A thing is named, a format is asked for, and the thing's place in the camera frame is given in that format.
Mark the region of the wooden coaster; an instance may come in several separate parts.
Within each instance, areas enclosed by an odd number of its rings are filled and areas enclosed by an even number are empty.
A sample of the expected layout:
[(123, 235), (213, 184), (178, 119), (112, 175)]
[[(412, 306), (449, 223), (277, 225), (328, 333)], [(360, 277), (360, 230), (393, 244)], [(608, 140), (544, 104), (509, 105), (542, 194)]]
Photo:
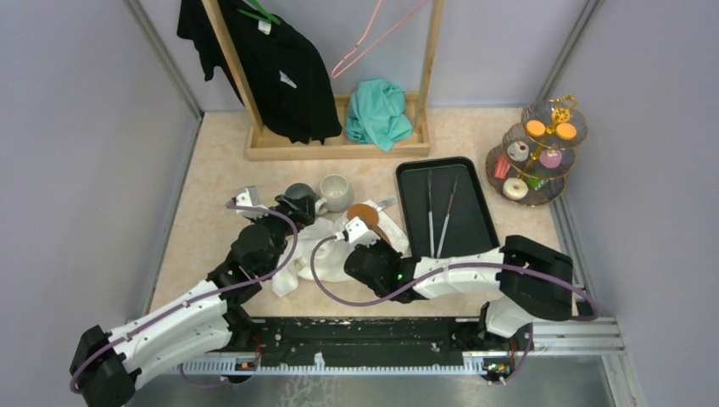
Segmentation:
[(387, 234), (379, 227), (379, 226), (373, 226), (372, 230), (386, 243), (390, 244), (390, 239), (387, 236)]
[(368, 204), (357, 203), (348, 208), (347, 217), (352, 220), (355, 217), (359, 217), (368, 228), (373, 231), (378, 230), (379, 213), (375, 208)]

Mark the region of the white glazed donut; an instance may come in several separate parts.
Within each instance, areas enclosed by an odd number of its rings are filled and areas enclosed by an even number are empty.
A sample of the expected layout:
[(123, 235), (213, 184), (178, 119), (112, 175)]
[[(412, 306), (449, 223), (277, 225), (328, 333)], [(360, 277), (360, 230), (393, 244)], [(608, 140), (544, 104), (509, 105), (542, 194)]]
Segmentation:
[(502, 186), (503, 195), (512, 201), (521, 201), (529, 193), (529, 186), (520, 178), (508, 177)]

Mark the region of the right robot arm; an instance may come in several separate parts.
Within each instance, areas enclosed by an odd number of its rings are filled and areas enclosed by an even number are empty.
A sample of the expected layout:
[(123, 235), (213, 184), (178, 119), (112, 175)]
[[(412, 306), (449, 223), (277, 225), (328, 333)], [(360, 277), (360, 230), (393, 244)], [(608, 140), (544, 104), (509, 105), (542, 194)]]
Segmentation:
[(501, 348), (536, 319), (572, 316), (572, 259), (520, 235), (481, 254), (434, 259), (404, 257), (384, 241), (359, 245), (344, 271), (377, 297), (402, 304), (458, 293), (497, 292), (482, 307), (477, 337), (488, 349)]

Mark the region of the pink cupcake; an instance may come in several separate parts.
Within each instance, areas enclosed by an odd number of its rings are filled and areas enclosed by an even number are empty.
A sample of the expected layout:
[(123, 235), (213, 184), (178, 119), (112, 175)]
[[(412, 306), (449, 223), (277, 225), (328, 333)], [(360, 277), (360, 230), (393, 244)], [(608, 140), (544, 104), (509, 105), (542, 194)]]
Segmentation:
[(547, 169), (555, 169), (561, 165), (563, 153), (557, 149), (544, 149), (539, 155), (539, 162)]

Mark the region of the green cake slice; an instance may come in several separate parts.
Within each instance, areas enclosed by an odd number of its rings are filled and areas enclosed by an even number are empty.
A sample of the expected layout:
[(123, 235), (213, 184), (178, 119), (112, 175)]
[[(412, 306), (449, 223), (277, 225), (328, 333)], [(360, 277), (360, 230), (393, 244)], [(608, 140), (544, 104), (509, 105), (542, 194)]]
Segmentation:
[(545, 187), (549, 183), (549, 179), (546, 178), (536, 178), (529, 176), (526, 179), (526, 184), (529, 186), (530, 189), (534, 191), (538, 191)]

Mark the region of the red cake slice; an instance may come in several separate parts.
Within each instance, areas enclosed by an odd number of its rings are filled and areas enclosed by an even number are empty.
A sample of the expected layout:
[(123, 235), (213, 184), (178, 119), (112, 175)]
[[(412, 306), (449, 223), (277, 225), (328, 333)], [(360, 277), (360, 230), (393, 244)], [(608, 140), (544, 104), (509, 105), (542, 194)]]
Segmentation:
[(493, 176), (496, 179), (504, 180), (510, 169), (510, 162), (504, 155), (504, 153), (500, 153), (497, 157), (496, 165), (494, 167)]

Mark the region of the orange biscuit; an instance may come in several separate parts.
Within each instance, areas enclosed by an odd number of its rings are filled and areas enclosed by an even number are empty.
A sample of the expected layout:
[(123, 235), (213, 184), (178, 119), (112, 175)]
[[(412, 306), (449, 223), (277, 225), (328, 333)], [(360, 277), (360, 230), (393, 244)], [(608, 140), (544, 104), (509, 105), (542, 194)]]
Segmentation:
[(531, 137), (541, 137), (546, 132), (546, 125), (540, 120), (528, 120), (525, 129)]

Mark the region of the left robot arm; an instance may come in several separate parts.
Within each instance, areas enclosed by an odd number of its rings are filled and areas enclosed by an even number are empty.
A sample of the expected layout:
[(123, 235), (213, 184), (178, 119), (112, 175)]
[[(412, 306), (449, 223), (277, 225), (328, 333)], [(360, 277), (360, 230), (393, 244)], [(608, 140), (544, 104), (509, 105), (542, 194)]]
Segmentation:
[(123, 406), (169, 368), (229, 346), (248, 348), (252, 320), (242, 308), (289, 262), (298, 234), (316, 219), (317, 195), (292, 192), (263, 205), (255, 187), (243, 188), (226, 207), (249, 220), (226, 258), (205, 279), (151, 314), (82, 335), (70, 366), (70, 390), (89, 406)]

